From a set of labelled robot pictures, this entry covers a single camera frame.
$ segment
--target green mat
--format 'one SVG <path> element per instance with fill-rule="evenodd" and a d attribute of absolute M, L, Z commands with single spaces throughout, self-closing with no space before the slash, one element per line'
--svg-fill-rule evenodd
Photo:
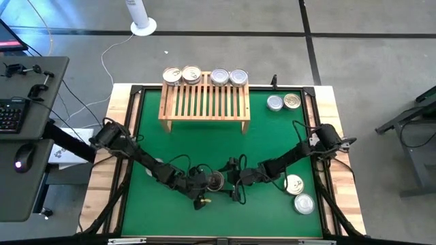
<path fill-rule="evenodd" d="M 148 91 L 140 121 L 141 147 L 155 158 L 168 161 L 188 154 L 193 165 L 205 163 L 223 167 L 229 157 L 248 157 L 255 167 L 265 159 L 282 155 L 298 142 L 292 120 L 304 122 L 302 107 L 271 112 L 266 99 L 273 92 L 250 91 L 251 123 L 246 135 L 239 122 L 174 122 L 166 133 L 157 119 L 160 91 Z M 289 92 L 274 93 L 284 97 Z M 303 128 L 300 133 L 305 137 Z M 172 164 L 186 169 L 187 160 Z M 309 158 L 293 164 L 288 174 L 305 182 L 304 193 L 315 200 L 315 187 Z M 283 176 L 276 180 L 283 186 Z M 212 202 L 194 210 L 192 200 L 171 191 L 149 177 L 143 166 L 134 163 L 123 223 L 123 235 L 226 236 L 226 237 L 321 237 L 318 208 L 309 215 L 294 210 L 294 197 L 277 190 L 271 183 L 245 188 L 247 203 L 233 202 L 223 193 L 207 193 Z"/>

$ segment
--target wooden dish rack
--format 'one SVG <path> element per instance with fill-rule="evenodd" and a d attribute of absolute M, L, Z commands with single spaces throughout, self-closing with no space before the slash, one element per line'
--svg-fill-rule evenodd
<path fill-rule="evenodd" d="M 210 71 L 203 71 L 196 85 L 168 86 L 164 82 L 158 118 L 168 133 L 173 121 L 191 120 L 241 122 L 244 134 L 250 123 L 249 85 L 214 86 Z"/>

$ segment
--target gray floor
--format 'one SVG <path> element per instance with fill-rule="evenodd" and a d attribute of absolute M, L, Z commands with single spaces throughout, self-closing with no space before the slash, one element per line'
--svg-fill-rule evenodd
<path fill-rule="evenodd" d="M 50 27 L 128 30 L 131 23 L 124 1 L 34 2 Z M 305 2 L 312 32 L 436 33 L 434 1 Z M 297 0 L 148 0 L 146 7 L 159 30 L 302 31 Z M 24 0 L 11 1 L 1 18 L 12 26 L 42 27 Z M 21 37 L 47 53 L 46 35 Z M 54 36 L 53 54 L 71 59 L 65 81 L 85 103 L 104 99 L 111 91 L 100 56 L 108 46 L 127 38 Z M 415 187 L 411 168 L 393 132 L 378 136 L 374 128 L 436 84 L 436 39 L 315 38 L 313 43 L 322 84 L 334 87 L 344 132 L 358 138 L 350 157 L 367 233 L 374 238 L 434 244 L 436 195 L 400 199 L 400 191 Z M 306 42 L 300 37 L 134 37 L 113 48 L 105 62 L 115 82 L 160 82 L 164 67 L 192 63 L 204 70 L 241 67 L 256 84 L 269 83 L 273 74 L 280 84 L 313 84 Z M 70 112 L 80 109 L 64 88 L 61 95 Z M 101 103 L 92 110 L 101 118 L 106 108 L 107 103 Z M 59 102 L 55 110 L 66 117 Z M 95 121 L 83 111 L 71 123 L 83 127 Z M 50 196 L 49 206 L 55 211 L 50 220 L 36 216 L 19 225 L 1 223 L 0 238 L 73 234 L 84 189 L 50 190 Z"/>

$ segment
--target black desk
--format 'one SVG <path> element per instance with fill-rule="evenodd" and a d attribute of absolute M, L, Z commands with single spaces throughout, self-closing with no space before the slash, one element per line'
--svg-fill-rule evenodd
<path fill-rule="evenodd" d="M 22 64 L 26 68 L 39 65 L 42 71 L 54 74 L 46 85 L 49 89 L 41 93 L 41 102 L 52 108 L 68 65 L 68 57 L 0 57 L 0 64 Z M 28 72 L 27 75 L 14 74 L 11 78 L 0 77 L 0 98 L 27 98 L 34 84 L 44 83 L 46 76 Z M 49 121 L 50 110 L 31 102 L 28 114 L 19 134 L 0 134 L 0 222 L 25 221 L 32 209 L 40 212 L 48 190 L 45 173 L 47 160 L 53 144 L 69 150 L 77 156 L 94 162 L 95 149 L 75 139 Z M 37 150 L 32 168 L 18 174 L 13 168 L 13 159 L 18 148 L 29 141 L 37 142 Z"/>
<path fill-rule="evenodd" d="M 25 221 L 32 213 L 53 140 L 38 141 L 32 168 L 27 173 L 14 169 L 14 153 L 27 142 L 0 143 L 0 220 Z"/>

